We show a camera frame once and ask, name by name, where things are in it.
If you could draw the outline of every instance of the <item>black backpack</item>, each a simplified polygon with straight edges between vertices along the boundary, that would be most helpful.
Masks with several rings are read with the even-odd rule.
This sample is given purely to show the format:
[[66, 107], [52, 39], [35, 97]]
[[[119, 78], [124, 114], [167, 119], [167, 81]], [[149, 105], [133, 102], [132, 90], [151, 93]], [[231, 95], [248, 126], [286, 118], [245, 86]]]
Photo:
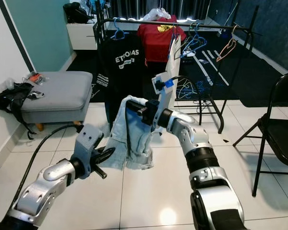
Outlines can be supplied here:
[[68, 23], [87, 23], [90, 17], [85, 10], [80, 7], [80, 3], [73, 2], [63, 5]]
[[21, 107], [23, 106], [24, 100], [30, 93], [33, 86], [29, 83], [14, 83], [14, 89], [6, 89], [0, 93], [0, 110], [4, 110], [7, 113], [12, 113], [17, 121], [22, 123], [28, 130], [28, 138], [33, 140], [29, 134], [36, 134], [29, 129], [28, 124], [24, 121], [21, 114]]

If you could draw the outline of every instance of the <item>pink hanger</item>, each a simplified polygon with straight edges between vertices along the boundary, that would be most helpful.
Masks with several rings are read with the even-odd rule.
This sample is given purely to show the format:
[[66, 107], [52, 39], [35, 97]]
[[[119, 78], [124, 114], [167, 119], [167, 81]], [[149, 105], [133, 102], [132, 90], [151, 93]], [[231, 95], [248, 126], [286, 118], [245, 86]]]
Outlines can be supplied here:
[[[234, 27], [234, 29], [232, 30], [231, 32], [231, 39], [230, 41], [226, 44], [226, 46], [224, 46], [224, 48], [222, 49], [220, 55], [216, 58], [216, 61], [220, 61], [222, 60], [223, 58], [225, 58], [228, 54], [230, 54], [230, 52], [236, 47], [237, 45], [237, 42], [236, 40], [234, 39], [234, 31], [236, 29], [237, 26]], [[222, 53], [225, 51], [225, 50], [229, 50], [223, 57], [222, 57]]]

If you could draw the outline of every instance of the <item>black folding chair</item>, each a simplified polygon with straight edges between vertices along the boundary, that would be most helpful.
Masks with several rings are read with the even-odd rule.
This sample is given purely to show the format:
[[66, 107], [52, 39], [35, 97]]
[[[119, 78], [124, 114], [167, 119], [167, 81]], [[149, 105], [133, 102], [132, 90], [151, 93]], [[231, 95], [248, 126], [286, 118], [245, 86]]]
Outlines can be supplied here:
[[[260, 173], [288, 175], [288, 172], [271, 172], [260, 170], [264, 155], [265, 140], [267, 140], [277, 158], [284, 164], [288, 165], [288, 120], [270, 118], [274, 103], [281, 102], [288, 102], [288, 74], [282, 76], [272, 88], [267, 113], [264, 114], [263, 117], [259, 118], [258, 121], [233, 144], [233, 146], [236, 146], [243, 138], [247, 137], [262, 139], [252, 196], [256, 196]], [[262, 137], [248, 136], [248, 134], [256, 127], [259, 127], [263, 134]]]

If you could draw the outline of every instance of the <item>white plastic bag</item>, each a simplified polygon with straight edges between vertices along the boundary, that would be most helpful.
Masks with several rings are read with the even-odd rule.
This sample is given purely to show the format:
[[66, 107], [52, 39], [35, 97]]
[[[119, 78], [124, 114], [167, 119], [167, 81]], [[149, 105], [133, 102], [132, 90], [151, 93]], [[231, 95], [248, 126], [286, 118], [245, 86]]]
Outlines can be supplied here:
[[3, 83], [0, 84], [0, 93], [6, 89], [12, 90], [14, 89], [14, 82], [13, 78], [8, 78]]
[[165, 11], [165, 9], [157, 8], [157, 9], [152, 9], [147, 15], [144, 16], [143, 20], [144, 21], [154, 21], [159, 18], [166, 18], [166, 19], [171, 19], [171, 15]]

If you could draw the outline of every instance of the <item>white wall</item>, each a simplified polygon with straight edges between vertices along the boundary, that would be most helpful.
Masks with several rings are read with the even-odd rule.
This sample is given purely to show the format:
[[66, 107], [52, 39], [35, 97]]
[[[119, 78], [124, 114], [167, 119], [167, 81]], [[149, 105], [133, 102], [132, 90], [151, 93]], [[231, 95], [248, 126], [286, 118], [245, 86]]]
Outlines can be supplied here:
[[[28, 72], [29, 70], [0, 10], [0, 84], [8, 77], [14, 78], [16, 82], [21, 82], [22, 77]], [[19, 122], [13, 115], [0, 111], [0, 151], [18, 126]]]

